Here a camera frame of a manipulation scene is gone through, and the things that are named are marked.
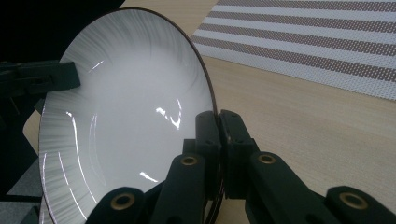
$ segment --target plate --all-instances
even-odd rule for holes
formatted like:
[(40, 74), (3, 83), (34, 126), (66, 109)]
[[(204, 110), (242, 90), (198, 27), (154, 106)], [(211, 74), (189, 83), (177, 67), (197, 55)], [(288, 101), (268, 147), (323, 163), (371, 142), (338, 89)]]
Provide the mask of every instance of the plate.
[(83, 223), (111, 190), (164, 181), (183, 139), (195, 138), (195, 116), (216, 106), (196, 48), (147, 9), (92, 22), (65, 62), (75, 63), (81, 86), (47, 94), (40, 170), (53, 221)]

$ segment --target dark background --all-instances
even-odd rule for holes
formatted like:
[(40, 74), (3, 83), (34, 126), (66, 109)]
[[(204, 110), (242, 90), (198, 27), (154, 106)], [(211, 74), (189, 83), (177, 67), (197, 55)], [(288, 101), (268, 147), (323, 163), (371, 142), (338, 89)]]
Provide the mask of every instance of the dark background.
[[(74, 37), (89, 23), (120, 7), (123, 0), (0, 1), (0, 63), (60, 60)], [(45, 95), (0, 97), (0, 195), (6, 194), (37, 159), (22, 134), (33, 106)]]

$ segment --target plate rim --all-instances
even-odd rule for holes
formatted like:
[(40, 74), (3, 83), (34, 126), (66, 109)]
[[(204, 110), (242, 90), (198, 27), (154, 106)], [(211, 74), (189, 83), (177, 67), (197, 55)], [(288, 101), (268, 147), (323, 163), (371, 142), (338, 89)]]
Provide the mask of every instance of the plate rim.
[[(197, 59), (198, 59), (200, 65), (201, 65), (201, 67), (202, 67), (202, 69), (203, 69), (203, 71), (204, 71), (206, 83), (207, 83), (207, 85), (208, 85), (208, 88), (209, 88), (209, 91), (210, 91), (210, 96), (211, 96), (211, 99), (212, 99), (213, 114), (214, 114), (214, 116), (215, 116), (215, 121), (216, 121), (216, 123), (219, 124), (219, 119), (218, 119), (218, 116), (217, 116), (217, 114), (218, 114), (218, 109), (217, 109), (217, 103), (216, 103), (215, 93), (214, 93), (214, 90), (213, 90), (212, 82), (211, 82), (211, 80), (210, 80), (210, 76), (209, 76), (209, 74), (208, 74), (208, 72), (207, 72), (207, 69), (206, 69), (204, 60), (202, 59), (201, 54), (199, 53), (199, 51), (198, 51), (198, 49), (195, 47), (195, 45), (192, 43), (190, 37), (189, 37), (189, 36), (188, 36), (188, 35), (187, 35), (187, 34), (175, 23), (175, 22), (171, 21), (169, 18), (167, 18), (166, 16), (164, 16), (163, 14), (161, 14), (161, 13), (159, 13), (159, 12), (157, 12), (157, 11), (154, 11), (154, 10), (151, 10), (151, 9), (148, 9), (148, 8), (143, 8), (143, 7), (123, 7), (123, 8), (117, 8), (117, 9), (114, 9), (114, 10), (110, 10), (110, 11), (108, 11), (107, 13), (104, 13), (104, 14), (102, 14), (102, 15), (100, 15), (100, 16), (94, 18), (94, 19), (92, 19), (87, 25), (85, 25), (85, 26), (78, 32), (78, 34), (73, 38), (73, 40), (67, 45), (67, 48), (64, 50), (64, 53), (63, 53), (62, 57), (63, 57), (64, 54), (67, 52), (67, 50), (69, 49), (69, 47), (73, 44), (73, 42), (74, 42), (74, 40), (76, 39), (76, 37), (77, 37), (78, 35), (80, 35), (81, 32), (83, 32), (87, 27), (89, 27), (90, 25), (92, 25), (95, 21), (97, 21), (97, 20), (99, 20), (99, 19), (101, 19), (101, 18), (103, 18), (103, 17), (105, 17), (105, 16), (107, 16), (107, 15), (109, 15), (109, 14), (117, 13), (117, 12), (120, 12), (120, 11), (128, 11), (128, 10), (129, 10), (129, 11), (132, 11), (132, 10), (145, 11), (145, 12), (148, 12), (148, 13), (153, 14), (153, 15), (155, 15), (155, 16), (158, 16), (158, 17), (160, 17), (161, 19), (163, 19), (163, 20), (169, 22), (172, 26), (174, 26), (174, 27), (179, 31), (180, 34), (183, 35), (183, 37), (186, 39), (186, 41), (189, 43), (190, 47), (191, 47), (192, 50), (194, 51), (194, 53), (195, 53), (195, 55), (196, 55), (196, 57), (197, 57)], [(40, 130), (41, 130), (42, 117), (43, 117), (43, 116), (40, 117), (40, 122), (39, 122), (39, 128), (38, 128), (38, 132), (39, 132), (39, 133), (40, 133)], [(38, 155), (39, 155), (39, 157), (40, 157), (40, 134), (38, 135)], [(42, 174), (42, 172), (41, 172), (41, 163), (42, 163), (41, 160), (39, 160), (39, 167), (40, 167), (40, 182), (41, 182), (42, 187), (44, 188), (44, 186), (43, 186), (44, 183), (42, 182), (42, 180), (43, 180), (43, 176), (42, 176), (42, 175), (43, 175), (43, 174)], [(211, 205), (211, 207), (210, 207), (208, 216), (207, 216), (207, 218), (206, 218), (206, 220), (205, 220), (205, 224), (212, 224), (212, 223), (215, 223), (215, 221), (216, 221), (216, 219), (217, 219), (217, 216), (218, 216), (218, 213), (219, 213), (219, 209), (220, 209), (220, 206), (221, 206), (221, 202), (222, 202), (222, 197), (223, 197), (223, 194), (224, 194), (224, 188), (223, 188), (223, 185), (222, 185), (222, 181), (223, 181), (223, 180), (221, 179), (221, 181), (220, 181), (221, 183), (220, 183), (220, 186), (219, 186), (219, 195), (218, 195), (218, 197), (217, 197), (215, 200), (213, 200), (213, 203), (212, 203), (212, 205)], [(49, 217), (50, 217), (50, 219), (51, 219), (51, 221), (52, 221), (53, 223), (56, 223), (56, 222), (53, 220), (52, 209), (50, 209), (50, 207), (49, 207), (47, 194), (46, 194), (45, 192), (43, 193), (43, 197), (44, 197), (44, 199), (45, 199), (46, 206), (47, 206), (47, 208), (48, 208), (48, 210), (49, 210)]]

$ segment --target white stripe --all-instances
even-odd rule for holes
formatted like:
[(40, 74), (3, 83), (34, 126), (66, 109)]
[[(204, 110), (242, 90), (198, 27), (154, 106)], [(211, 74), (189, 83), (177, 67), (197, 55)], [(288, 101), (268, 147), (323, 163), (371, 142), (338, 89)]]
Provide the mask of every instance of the white stripe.
[(203, 23), (245, 27), (260, 30), (287, 32), (299, 35), (317, 35), (338, 39), (349, 39), (383, 44), (396, 44), (396, 34), (376, 33), (367, 31), (352, 31), (324, 27), (281, 24), (261, 21), (240, 21), (206, 17)]
[(268, 49), (279, 49), (288, 52), (302, 53), (306, 55), (329, 58), (350, 63), (363, 63), (378, 67), (396, 68), (395, 57), (360, 53), (342, 49), (329, 49), (304, 44), (290, 43), (271, 39), (262, 39), (258, 37), (245, 35), (230, 35), (219, 32), (197, 30), (195, 35), (213, 38), (218, 40), (231, 41), (235, 43), (253, 45)]
[(219, 58), (234, 63), (241, 63), (349, 91), (396, 100), (396, 85), (392, 82), (337, 73), (325, 69), (263, 58), (228, 49), (213, 48), (200, 44), (195, 44), (195, 46), (198, 48), (199, 52), (205, 56)]
[(396, 22), (396, 12), (346, 11), (328, 9), (284, 8), (284, 7), (235, 7), (214, 6), (212, 11), (240, 12), (279, 16), (313, 17), (324, 19), (341, 19), (357, 21), (391, 21)]

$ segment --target striped placemat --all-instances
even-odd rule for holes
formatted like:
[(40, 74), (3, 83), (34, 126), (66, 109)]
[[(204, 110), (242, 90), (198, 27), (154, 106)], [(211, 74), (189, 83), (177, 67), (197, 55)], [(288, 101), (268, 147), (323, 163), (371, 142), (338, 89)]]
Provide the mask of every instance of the striped placemat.
[(219, 0), (191, 39), (205, 56), (396, 100), (396, 0)]

